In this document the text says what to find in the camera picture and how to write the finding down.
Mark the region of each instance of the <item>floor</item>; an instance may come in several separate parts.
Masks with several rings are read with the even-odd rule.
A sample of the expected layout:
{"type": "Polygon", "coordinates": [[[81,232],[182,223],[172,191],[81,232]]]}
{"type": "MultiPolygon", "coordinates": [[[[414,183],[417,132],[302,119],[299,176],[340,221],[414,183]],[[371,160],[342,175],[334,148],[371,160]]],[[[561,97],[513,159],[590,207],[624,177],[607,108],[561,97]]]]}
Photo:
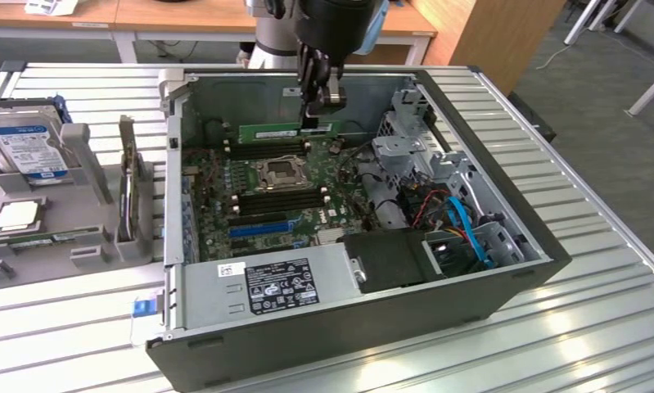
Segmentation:
{"type": "MultiPolygon", "coordinates": [[[[654,64],[611,39],[633,47],[624,38],[585,32],[535,70],[565,47],[570,28],[561,16],[515,92],[558,133],[555,149],[654,252],[654,101],[636,118],[624,111],[654,81],[654,64]]],[[[151,43],[136,48],[140,62],[172,61],[156,57],[151,43]]],[[[184,57],[191,48],[179,43],[168,50],[184,57]]],[[[236,52],[234,43],[200,43],[186,62],[234,62],[236,52]]],[[[107,41],[0,38],[3,60],[116,62],[117,52],[107,41]]]]}

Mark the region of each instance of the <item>ribbed metal surface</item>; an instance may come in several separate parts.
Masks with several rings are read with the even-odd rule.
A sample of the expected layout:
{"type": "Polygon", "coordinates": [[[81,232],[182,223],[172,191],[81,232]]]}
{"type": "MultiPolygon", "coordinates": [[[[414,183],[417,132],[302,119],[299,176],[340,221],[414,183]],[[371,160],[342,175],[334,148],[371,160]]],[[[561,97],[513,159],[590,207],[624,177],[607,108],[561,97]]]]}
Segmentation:
{"type": "MultiPolygon", "coordinates": [[[[119,160],[117,116],[136,119],[138,146],[155,162],[160,235],[166,127],[158,71],[151,65],[31,64],[11,96],[60,93],[73,120],[92,125],[101,163],[119,160]]],[[[654,391],[652,254],[483,78],[462,67],[430,72],[573,263],[485,321],[214,391],[654,391]]],[[[458,146],[445,124],[439,129],[458,146]]],[[[171,391],[129,334],[129,304],[162,280],[160,265],[150,264],[0,290],[0,391],[171,391]]]]}

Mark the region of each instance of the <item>cpu socket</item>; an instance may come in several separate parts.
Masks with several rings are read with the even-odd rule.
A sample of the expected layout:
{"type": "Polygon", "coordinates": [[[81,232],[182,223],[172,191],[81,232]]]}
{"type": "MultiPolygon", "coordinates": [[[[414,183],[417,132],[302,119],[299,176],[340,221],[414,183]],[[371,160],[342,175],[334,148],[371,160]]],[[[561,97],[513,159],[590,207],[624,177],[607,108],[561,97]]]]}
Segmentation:
{"type": "Polygon", "coordinates": [[[254,164],[259,174],[259,189],[263,191],[284,191],[306,188],[310,181],[304,176],[304,160],[298,156],[282,156],[254,164]]]}

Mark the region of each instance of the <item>wooden cabinet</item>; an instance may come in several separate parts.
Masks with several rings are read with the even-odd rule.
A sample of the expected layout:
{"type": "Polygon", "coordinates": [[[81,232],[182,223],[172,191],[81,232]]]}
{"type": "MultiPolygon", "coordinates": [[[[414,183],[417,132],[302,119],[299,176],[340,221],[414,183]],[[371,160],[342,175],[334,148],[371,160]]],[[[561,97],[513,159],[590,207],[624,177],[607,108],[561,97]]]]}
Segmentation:
{"type": "Polygon", "coordinates": [[[423,64],[478,66],[509,94],[565,0],[411,0],[435,27],[423,64]]]}

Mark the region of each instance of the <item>blue latch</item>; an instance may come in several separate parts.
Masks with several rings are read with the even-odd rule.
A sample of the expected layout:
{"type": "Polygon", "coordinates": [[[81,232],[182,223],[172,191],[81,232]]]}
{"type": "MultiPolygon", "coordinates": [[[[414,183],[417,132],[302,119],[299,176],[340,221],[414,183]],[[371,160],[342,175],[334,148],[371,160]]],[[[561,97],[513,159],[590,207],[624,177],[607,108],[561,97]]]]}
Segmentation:
{"type": "Polygon", "coordinates": [[[387,9],[390,8],[390,1],[382,0],[381,5],[375,9],[375,14],[370,20],[368,30],[363,38],[363,44],[360,48],[354,52],[356,55],[367,55],[375,47],[375,41],[378,35],[381,35],[382,25],[385,25],[385,17],[387,16],[387,9]]]}
{"type": "Polygon", "coordinates": [[[132,318],[147,317],[156,314],[156,300],[136,300],[132,308],[132,318]]]}

